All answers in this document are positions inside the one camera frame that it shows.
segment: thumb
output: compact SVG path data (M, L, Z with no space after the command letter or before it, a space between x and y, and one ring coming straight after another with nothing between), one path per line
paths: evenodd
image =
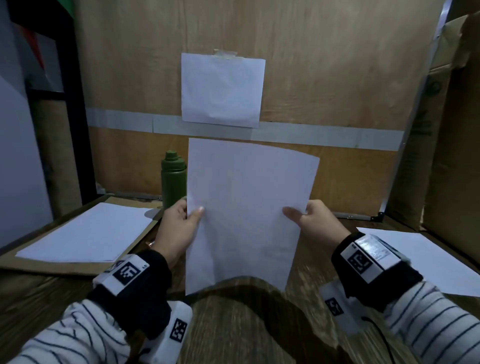
M202 218L202 215L204 214L204 211L205 211L204 207L199 207L194 212L192 212L190 214L190 216L188 216L187 220L191 224L194 224L195 226L197 226L200 223L200 219Z
M289 218L290 220L292 220L293 222L295 222L297 225L300 226L300 219L303 216L303 214L300 211L292 207L284 207L282 209L282 212L287 218Z

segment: green bottle lid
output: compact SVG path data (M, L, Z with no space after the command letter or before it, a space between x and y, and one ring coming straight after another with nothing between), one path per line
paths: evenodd
M169 150L165 153L165 159L162 159L162 171L174 172L185 168L185 160L177 152Z

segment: green object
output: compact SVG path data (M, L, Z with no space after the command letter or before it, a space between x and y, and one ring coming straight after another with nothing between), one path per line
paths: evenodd
M58 2L68 11L68 14L73 18L73 1L72 0L58 0Z
M163 208L169 208L187 195L187 166L177 152L169 150L162 160Z

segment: person's left hand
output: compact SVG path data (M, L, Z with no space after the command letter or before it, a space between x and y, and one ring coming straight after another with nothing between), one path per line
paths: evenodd
M204 213L201 207L187 217L187 201L181 199L163 213L152 249L163 255L172 268L193 242Z

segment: hand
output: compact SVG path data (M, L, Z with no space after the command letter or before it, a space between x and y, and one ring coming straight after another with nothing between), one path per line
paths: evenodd
M187 217L187 201L181 199L163 213L152 249L163 255L172 268L193 242L204 213L201 207Z
M332 253L336 246L350 235L347 228L320 200L310 200L306 214L291 207L284 207L282 211L287 218L300 226L305 235L324 244Z

